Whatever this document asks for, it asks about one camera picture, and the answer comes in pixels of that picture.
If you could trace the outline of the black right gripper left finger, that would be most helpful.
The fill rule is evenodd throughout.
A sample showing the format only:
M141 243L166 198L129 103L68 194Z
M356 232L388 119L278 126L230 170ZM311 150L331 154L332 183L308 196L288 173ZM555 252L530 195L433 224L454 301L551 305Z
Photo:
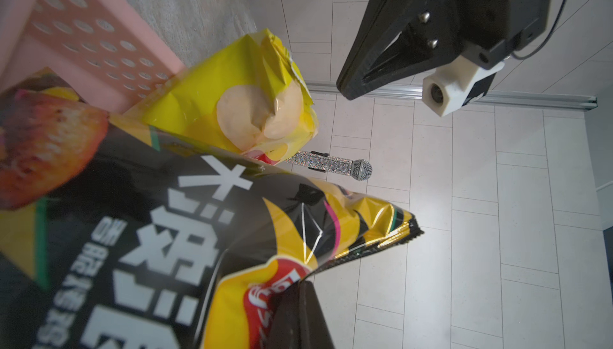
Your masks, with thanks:
M267 349L306 348L306 283L299 282L280 295Z

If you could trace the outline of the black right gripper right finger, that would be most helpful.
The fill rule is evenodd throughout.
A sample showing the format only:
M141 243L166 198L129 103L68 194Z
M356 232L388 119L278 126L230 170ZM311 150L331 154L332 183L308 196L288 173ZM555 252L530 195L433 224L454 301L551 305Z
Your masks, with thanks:
M299 328L301 349L335 348L314 285L308 280L299 284Z

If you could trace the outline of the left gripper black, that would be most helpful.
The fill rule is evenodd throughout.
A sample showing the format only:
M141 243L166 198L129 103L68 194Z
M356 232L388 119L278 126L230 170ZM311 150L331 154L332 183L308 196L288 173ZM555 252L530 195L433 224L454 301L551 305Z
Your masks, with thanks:
M369 0L336 87L355 100L463 57L484 69L539 53L569 0Z

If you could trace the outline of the yellow chips bag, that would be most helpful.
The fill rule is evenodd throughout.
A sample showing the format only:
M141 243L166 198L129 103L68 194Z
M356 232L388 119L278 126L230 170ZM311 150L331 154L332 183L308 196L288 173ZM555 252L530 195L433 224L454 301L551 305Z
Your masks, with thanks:
M290 51L265 29L170 79L126 116L276 165L318 133L313 106Z

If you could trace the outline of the black snack bag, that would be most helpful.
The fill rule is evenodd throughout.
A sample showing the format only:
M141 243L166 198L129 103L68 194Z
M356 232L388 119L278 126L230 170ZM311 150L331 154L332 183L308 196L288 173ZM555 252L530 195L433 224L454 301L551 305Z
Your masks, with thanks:
M266 348L280 295L416 217L90 106L1 93L1 346Z

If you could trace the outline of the pink plastic basket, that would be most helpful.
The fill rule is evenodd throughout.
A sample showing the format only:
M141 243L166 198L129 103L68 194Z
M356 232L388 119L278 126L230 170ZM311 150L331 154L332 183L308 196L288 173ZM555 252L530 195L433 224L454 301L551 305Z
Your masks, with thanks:
M45 68L124 113L186 66L126 0L1 0L1 88Z

